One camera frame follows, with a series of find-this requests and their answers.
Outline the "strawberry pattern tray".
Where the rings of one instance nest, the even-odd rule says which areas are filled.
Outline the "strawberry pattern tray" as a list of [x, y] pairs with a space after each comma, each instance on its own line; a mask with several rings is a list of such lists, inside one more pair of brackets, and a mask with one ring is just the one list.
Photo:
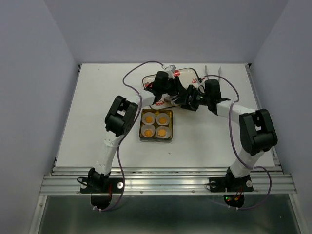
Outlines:
[[[175, 75], [178, 75], [179, 80], [182, 84], [182, 86], [187, 89], [189, 85], [193, 85], [195, 88], [198, 87], [198, 74], [195, 69], [193, 68], [183, 68], [175, 71]], [[154, 81], [156, 77], [156, 74], [145, 76], [142, 79], [142, 85], [143, 87], [147, 87], [150, 83]], [[178, 105], [172, 104], [170, 102], [170, 97], [168, 95], [163, 95], [162, 98], [154, 105], [150, 105], [150, 109], [153, 110], [160, 110], [160, 109], [168, 109], [173, 108]]]

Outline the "metal serving tongs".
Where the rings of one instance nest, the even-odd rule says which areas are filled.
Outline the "metal serving tongs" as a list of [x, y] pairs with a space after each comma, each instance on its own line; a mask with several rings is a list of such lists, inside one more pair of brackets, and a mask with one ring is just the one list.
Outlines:
[[218, 68], [213, 67], [209, 68], [207, 65], [204, 67], [204, 73], [205, 73], [205, 78], [206, 79], [216, 79], [220, 81], [220, 76], [221, 76], [221, 66]]

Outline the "gold square cookie tin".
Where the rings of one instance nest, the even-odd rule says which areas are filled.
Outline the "gold square cookie tin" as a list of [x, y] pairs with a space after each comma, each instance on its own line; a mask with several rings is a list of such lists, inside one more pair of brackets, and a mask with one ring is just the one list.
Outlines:
[[[167, 125], [166, 127], [169, 127], [170, 130], [171, 130], [171, 137], [169, 139], [163, 139], [163, 138], [157, 138], [156, 137], [156, 133], [154, 135], [154, 137], [152, 138], [147, 138], [147, 137], [143, 137], [143, 135], [141, 134], [141, 127], [144, 125], [141, 121], [141, 117], [144, 113], [146, 112], [152, 112], [152, 113], [155, 113], [155, 115], [157, 116], [158, 114], [160, 113], [166, 113], [169, 115], [170, 117], [170, 123], [169, 125]], [[164, 143], [169, 143], [172, 141], [173, 139], [173, 111], [172, 110], [167, 110], [167, 109], [161, 109], [161, 110], [153, 110], [153, 109], [143, 109], [141, 111], [141, 117], [140, 117], [140, 125], [139, 125], [139, 139], [142, 141], [142, 142], [164, 142]], [[156, 120], [155, 120], [155, 123], [153, 124], [153, 126], [155, 126], [155, 129], [157, 129], [160, 125], [158, 125], [156, 123]]]

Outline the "swirl cookie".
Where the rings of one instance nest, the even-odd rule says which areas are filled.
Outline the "swirl cookie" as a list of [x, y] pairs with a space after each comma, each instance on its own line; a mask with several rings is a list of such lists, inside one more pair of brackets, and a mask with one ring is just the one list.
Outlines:
[[153, 122], [154, 122], [154, 119], [153, 119], [152, 116], [147, 116], [147, 117], [145, 118], [145, 122], [148, 123], [148, 124], [150, 124], [150, 123], [153, 123]]

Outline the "flower cookie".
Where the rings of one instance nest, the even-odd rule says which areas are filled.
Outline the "flower cookie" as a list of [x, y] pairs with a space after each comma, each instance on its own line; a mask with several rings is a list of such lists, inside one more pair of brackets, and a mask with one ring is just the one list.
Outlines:
[[160, 129], [157, 134], [160, 137], [165, 137], [167, 135], [167, 131], [165, 129]]

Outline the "gold tin lid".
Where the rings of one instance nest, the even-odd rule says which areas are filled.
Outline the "gold tin lid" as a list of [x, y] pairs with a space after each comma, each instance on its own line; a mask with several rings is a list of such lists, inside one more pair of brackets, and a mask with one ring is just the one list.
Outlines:
[[164, 102], [171, 106], [179, 106], [176, 101], [179, 99], [179, 96], [165, 96]]

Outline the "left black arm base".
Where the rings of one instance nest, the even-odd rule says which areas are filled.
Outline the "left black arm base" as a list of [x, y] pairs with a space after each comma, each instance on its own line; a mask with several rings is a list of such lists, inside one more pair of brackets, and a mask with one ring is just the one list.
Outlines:
[[91, 168], [87, 177], [79, 176], [77, 182], [80, 184], [81, 194], [90, 194], [92, 209], [98, 212], [112, 211], [119, 205], [125, 189], [125, 174], [114, 178], [99, 174]]

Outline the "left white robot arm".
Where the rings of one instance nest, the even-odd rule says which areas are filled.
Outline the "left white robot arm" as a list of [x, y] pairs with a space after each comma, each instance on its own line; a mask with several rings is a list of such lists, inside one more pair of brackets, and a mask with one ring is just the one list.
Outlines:
[[88, 172], [87, 185], [97, 192], [108, 188], [112, 162], [122, 140], [132, 129], [136, 116], [142, 107], [156, 104], [164, 94], [178, 95], [183, 89], [176, 69], [157, 72], [155, 79], [143, 91], [135, 90], [135, 95], [125, 98], [116, 96], [106, 117], [102, 150]]

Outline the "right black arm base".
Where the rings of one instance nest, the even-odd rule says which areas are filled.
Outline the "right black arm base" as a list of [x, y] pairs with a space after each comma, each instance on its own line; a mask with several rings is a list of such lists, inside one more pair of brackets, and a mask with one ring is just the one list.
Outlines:
[[235, 208], [242, 208], [244, 205], [244, 192], [254, 191], [250, 175], [236, 178], [230, 168], [224, 176], [209, 177], [206, 188], [212, 193], [223, 193], [226, 205]]

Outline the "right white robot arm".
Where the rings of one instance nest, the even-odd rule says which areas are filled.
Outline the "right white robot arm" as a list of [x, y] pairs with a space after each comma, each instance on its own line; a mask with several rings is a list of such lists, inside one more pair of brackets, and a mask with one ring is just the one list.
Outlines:
[[[230, 175], [224, 178], [224, 184], [229, 190], [236, 190], [242, 184], [243, 177], [250, 174], [255, 163], [278, 142], [277, 134], [267, 109], [250, 109], [238, 105], [222, 97], [219, 81], [209, 79], [204, 82], [204, 91], [192, 85], [179, 90], [175, 101], [181, 107], [196, 111], [200, 105], [206, 106], [213, 114], [226, 117], [229, 123], [231, 145], [236, 156], [235, 162], [229, 167]], [[241, 151], [235, 149], [232, 123], [239, 125]]]

